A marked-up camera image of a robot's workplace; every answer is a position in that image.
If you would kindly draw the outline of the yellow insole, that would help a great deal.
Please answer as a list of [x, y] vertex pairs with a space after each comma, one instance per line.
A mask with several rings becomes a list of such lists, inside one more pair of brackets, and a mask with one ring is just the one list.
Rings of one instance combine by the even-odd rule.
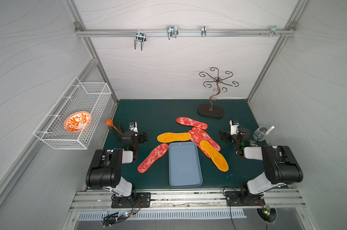
[[171, 143], [177, 141], [188, 141], [191, 139], [191, 135], [189, 133], [163, 133], [157, 137], [157, 140], [160, 143]]
[[217, 150], [215, 150], [208, 141], [202, 140], [200, 142], [200, 146], [208, 153], [212, 162], [220, 171], [226, 172], [229, 170], [226, 159]]

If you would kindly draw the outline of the blue plastic storage tray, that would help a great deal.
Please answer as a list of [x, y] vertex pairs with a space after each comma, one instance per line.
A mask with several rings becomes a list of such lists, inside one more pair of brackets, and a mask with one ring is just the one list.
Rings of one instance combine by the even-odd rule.
[[170, 186], [173, 188], [201, 186], [203, 178], [196, 143], [171, 143], [168, 152]]

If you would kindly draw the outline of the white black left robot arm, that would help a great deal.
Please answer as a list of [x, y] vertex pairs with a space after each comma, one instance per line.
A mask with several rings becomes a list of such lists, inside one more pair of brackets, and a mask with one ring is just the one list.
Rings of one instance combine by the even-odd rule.
[[148, 141], [148, 134], [126, 131], [123, 134], [123, 147], [97, 149], [86, 174], [87, 187], [100, 188], [113, 192], [118, 197], [132, 196], [134, 186], [122, 176], [122, 165], [136, 161], [139, 145]]

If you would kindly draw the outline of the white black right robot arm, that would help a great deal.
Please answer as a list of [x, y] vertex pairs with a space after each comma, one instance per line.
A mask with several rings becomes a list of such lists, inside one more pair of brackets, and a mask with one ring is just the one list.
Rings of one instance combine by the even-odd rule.
[[274, 188], [300, 183], [304, 179], [302, 169], [289, 146], [255, 146], [250, 141], [250, 130], [234, 125], [230, 131], [220, 131], [220, 138], [231, 142], [238, 156], [262, 161], [263, 172], [245, 182], [241, 197], [259, 196]]

